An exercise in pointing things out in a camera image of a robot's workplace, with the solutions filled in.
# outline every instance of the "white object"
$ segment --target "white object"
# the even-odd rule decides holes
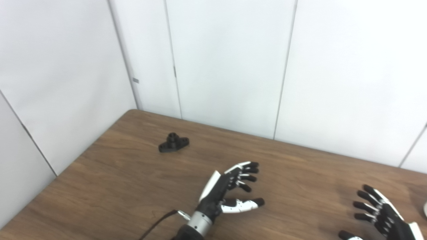
[[[0,229],[54,178],[0,93]]]
[[[216,182],[218,182],[218,179],[221,177],[221,174],[218,171],[215,171],[211,178],[209,179],[208,183],[203,188],[202,194],[200,195],[199,202],[204,199],[211,191],[212,188],[215,186]]]
[[[0,6],[0,89],[59,174],[136,107],[108,3]]]
[[[275,139],[397,167],[427,120],[426,11],[299,1]]]
[[[402,164],[402,168],[427,173],[427,131],[421,137]]]
[[[110,2],[142,110],[181,118],[164,1]]]
[[[258,204],[252,200],[246,200],[244,202],[236,199],[236,206],[230,207],[221,205],[221,210],[225,214],[236,214],[241,212],[246,212],[258,208]]]
[[[272,138],[294,0],[167,0],[183,119]]]

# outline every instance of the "robot hand finger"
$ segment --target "robot hand finger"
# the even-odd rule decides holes
[[[349,233],[347,231],[339,231],[338,236],[342,239],[342,240],[363,240],[362,238]]]
[[[225,202],[221,205],[221,210],[225,214],[241,213],[259,208],[264,204],[265,202],[262,198],[246,201],[241,201],[238,199],[225,199]]]

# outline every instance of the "white wall panel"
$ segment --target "white wall panel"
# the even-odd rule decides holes
[[[402,168],[427,173],[427,131],[424,129],[416,145],[402,164]]]
[[[54,178],[0,92],[0,228]]]
[[[142,110],[181,118],[162,0],[111,0]]]
[[[108,3],[0,6],[0,89],[60,173],[135,108]]]
[[[294,0],[167,0],[182,116],[272,138]]]
[[[276,139],[398,166],[427,119],[426,11],[298,1]]]

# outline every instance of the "cable connector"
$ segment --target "cable connector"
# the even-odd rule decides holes
[[[189,221],[191,219],[191,217],[186,214],[185,212],[178,210],[178,214],[181,215],[185,220]]]

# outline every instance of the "black fingertip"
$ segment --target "black fingertip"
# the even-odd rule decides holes
[[[369,203],[371,203],[374,207],[378,205],[378,201],[369,193],[364,191],[357,191],[357,195],[365,200],[368,200]]]
[[[265,201],[262,198],[252,199],[251,201],[253,201],[254,203],[256,203],[258,205],[258,207],[265,205]]]
[[[258,168],[249,168],[246,170],[243,170],[244,173],[259,173],[260,170]]]
[[[354,218],[357,220],[365,220],[370,222],[372,220],[372,217],[366,215],[366,214],[354,214]]]
[[[370,192],[374,192],[374,188],[373,188],[373,187],[371,187],[371,186],[369,186],[369,185],[367,185],[367,184],[364,184],[362,187],[363,187],[363,189],[364,189],[365,191],[367,191],[368,193],[370,193]]]
[[[249,176],[243,176],[242,180],[248,180],[248,181],[256,182],[258,179],[254,176],[249,175]]]
[[[351,233],[349,233],[349,232],[347,232],[347,231],[344,231],[344,230],[339,231],[338,236],[339,236],[342,240],[349,240],[350,238],[355,237],[355,235],[354,235],[354,234],[351,234]]]
[[[250,193],[252,191],[252,188],[246,184],[241,184],[239,185],[240,188],[242,188],[243,190],[245,190],[246,192]]]
[[[374,214],[374,212],[375,212],[375,209],[370,208],[367,204],[365,204],[363,202],[354,201],[353,206],[355,208],[365,210],[365,211],[369,212],[370,214]]]
[[[357,195],[363,199],[366,199],[366,197],[368,196],[368,194],[362,190],[358,190]]]
[[[248,164],[248,167],[258,167],[260,164],[257,162],[251,162]]]

